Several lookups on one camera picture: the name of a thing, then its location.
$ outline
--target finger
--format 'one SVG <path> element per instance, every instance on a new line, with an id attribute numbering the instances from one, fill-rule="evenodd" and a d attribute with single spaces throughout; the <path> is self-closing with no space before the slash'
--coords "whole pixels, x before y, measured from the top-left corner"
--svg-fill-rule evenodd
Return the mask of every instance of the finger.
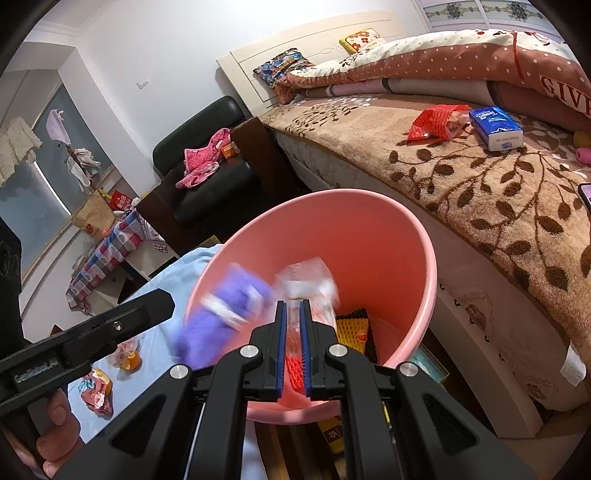
<path id="1" fill-rule="evenodd" d="M 37 439 L 37 450 L 45 460 L 54 461 L 74 448 L 80 436 L 80 423 L 70 414 L 62 425 L 55 425 Z"/>
<path id="2" fill-rule="evenodd" d="M 72 450 L 70 450 L 67 454 L 65 454 L 61 458 L 58 458 L 57 460 L 54 460 L 52 462 L 47 461 L 43 464 L 43 471 L 45 472 L 45 474 L 49 478 L 53 478 L 54 475 L 57 473 L 57 471 L 61 467 L 63 467 L 64 464 L 70 458 L 72 458 L 78 452 L 78 450 L 80 450 L 83 446 L 84 446 L 84 442 L 82 441 L 82 439 L 80 437 L 78 437 L 78 441 L 74 445 L 74 448 Z"/>
<path id="3" fill-rule="evenodd" d="M 47 414 L 51 421 L 56 425 L 64 423 L 68 415 L 72 413 L 70 402 L 64 391 L 60 388 L 56 390 L 47 404 Z"/>
<path id="4" fill-rule="evenodd" d="M 4 435 L 6 436 L 6 440 L 16 452 L 17 456 L 20 458 L 21 462 L 24 463 L 30 469 L 36 469 L 37 464 L 35 462 L 35 458 L 31 455 L 31 452 L 27 450 L 27 448 L 18 440 L 10 431 L 5 428 L 2 428 Z"/>

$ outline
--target blue tissue pack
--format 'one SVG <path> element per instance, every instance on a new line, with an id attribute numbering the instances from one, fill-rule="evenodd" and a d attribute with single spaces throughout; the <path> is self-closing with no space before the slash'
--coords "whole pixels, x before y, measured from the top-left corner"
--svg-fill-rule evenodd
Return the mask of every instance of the blue tissue pack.
<path id="1" fill-rule="evenodd" d="M 523 130 L 497 106 L 487 106 L 470 112 L 472 126 L 491 152 L 523 147 Z"/>

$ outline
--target wall outlet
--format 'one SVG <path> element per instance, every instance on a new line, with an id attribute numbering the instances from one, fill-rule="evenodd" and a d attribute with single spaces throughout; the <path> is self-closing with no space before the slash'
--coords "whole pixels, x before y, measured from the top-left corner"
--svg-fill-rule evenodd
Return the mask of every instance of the wall outlet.
<path id="1" fill-rule="evenodd" d="M 144 77 L 144 78 L 140 79 L 139 82 L 136 82 L 136 85 L 141 90 L 149 83 L 150 83 L 150 81 L 146 77 Z"/>

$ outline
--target headboard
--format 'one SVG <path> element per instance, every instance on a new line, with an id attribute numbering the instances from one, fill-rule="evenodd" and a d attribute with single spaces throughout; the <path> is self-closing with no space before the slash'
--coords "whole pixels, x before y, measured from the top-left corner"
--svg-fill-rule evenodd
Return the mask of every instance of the headboard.
<path id="1" fill-rule="evenodd" d="M 378 10 L 325 18 L 260 38 L 231 51 L 217 61 L 253 116 L 262 115 L 278 103 L 277 95 L 253 69 L 277 54 L 296 47 L 315 64 L 340 60 L 349 54 L 339 39 L 364 28 L 374 28 L 388 41 L 406 37 L 392 10 Z"/>

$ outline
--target yellow pillow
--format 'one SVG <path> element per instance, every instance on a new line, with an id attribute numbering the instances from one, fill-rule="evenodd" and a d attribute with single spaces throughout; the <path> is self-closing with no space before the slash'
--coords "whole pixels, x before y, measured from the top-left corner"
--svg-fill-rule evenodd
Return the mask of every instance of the yellow pillow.
<path id="1" fill-rule="evenodd" d="M 373 28 L 366 28 L 365 30 L 358 31 L 348 37 L 341 38 L 339 43 L 349 53 L 357 53 L 360 50 L 366 48 L 373 48 L 377 45 L 387 43 L 386 39 L 379 36 Z"/>

